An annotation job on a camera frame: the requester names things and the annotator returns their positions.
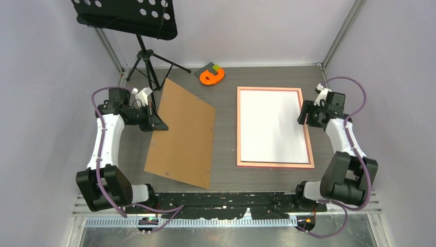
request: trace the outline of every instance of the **whiteboard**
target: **whiteboard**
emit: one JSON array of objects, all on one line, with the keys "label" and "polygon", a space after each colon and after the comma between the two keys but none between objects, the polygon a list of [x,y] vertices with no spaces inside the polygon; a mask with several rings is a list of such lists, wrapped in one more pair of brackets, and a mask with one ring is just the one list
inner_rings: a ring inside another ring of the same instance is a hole
[{"label": "whiteboard", "polygon": [[313,167],[300,89],[239,87],[238,101],[238,165]]}]

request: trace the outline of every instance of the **white wall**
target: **white wall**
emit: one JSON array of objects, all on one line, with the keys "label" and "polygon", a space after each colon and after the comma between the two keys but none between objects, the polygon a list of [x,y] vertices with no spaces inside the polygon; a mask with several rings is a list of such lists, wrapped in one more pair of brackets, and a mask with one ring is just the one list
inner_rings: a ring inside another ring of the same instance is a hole
[{"label": "white wall", "polygon": [[1,246],[59,247],[97,131],[90,95],[118,74],[70,1],[1,1],[0,23]]},{"label": "white wall", "polygon": [[[367,1],[327,68],[329,77],[353,77],[367,90],[354,129],[378,161],[375,191],[393,246],[436,242],[435,11],[431,0]],[[332,85],[347,94],[348,112],[358,108],[355,86]]]},{"label": "white wall", "polygon": [[[322,62],[353,2],[174,1],[178,36],[171,41],[143,39],[148,49],[185,66],[308,65]],[[140,50],[135,35],[105,32],[121,63],[133,66]]]}]

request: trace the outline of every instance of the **orange frame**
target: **orange frame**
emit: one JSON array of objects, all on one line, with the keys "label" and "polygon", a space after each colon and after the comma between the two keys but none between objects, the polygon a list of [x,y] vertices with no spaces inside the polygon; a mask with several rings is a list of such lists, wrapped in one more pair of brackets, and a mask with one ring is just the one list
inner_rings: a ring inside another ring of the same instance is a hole
[{"label": "orange frame", "polygon": [[300,104],[300,109],[303,106],[303,94],[301,93],[301,89],[297,88],[286,88],[286,87],[249,87],[249,86],[238,86],[237,88],[237,119],[238,119],[238,127],[237,127],[237,166],[248,166],[248,167],[271,167],[271,168],[315,168],[313,154],[312,154],[312,145],[311,140],[309,138],[309,129],[307,125],[302,125],[304,131],[304,138],[306,140],[306,149],[309,163],[269,163],[269,162],[246,162],[241,161],[241,102],[240,95],[241,90],[252,90],[252,91],[296,91],[298,94],[298,101]]}]

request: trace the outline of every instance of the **cardboard panel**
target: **cardboard panel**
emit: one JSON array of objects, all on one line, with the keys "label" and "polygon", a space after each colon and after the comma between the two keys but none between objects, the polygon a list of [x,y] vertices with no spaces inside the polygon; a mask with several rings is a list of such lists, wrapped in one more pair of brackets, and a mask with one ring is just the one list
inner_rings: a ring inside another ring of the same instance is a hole
[{"label": "cardboard panel", "polygon": [[158,114],[169,130],[153,131],[144,170],[209,188],[215,108],[167,78]]},{"label": "cardboard panel", "polygon": [[314,168],[301,89],[238,87],[238,166]]}]

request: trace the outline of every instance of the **music stand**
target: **music stand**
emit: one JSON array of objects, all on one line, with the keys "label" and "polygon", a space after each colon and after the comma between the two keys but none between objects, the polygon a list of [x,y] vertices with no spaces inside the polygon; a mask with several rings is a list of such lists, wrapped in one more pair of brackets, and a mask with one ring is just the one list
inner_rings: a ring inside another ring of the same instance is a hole
[{"label": "music stand", "polygon": [[[184,68],[166,58],[154,53],[151,49],[146,49],[141,36],[156,39],[172,40],[177,36],[177,26],[174,16],[174,6],[172,0],[71,0],[77,12],[77,22],[95,28],[107,28],[121,32],[136,34],[141,50],[136,55],[136,62],[129,72],[126,80],[129,81],[133,71],[138,70],[139,61],[146,63],[146,72],[141,74],[147,77],[149,87],[153,89],[152,82],[156,84],[156,90],[161,90],[173,66],[181,68],[188,73],[190,69]],[[159,82],[151,64],[150,57],[154,56],[161,59],[171,66],[168,69],[162,84]],[[156,111],[154,94],[151,94],[153,109]]]}]

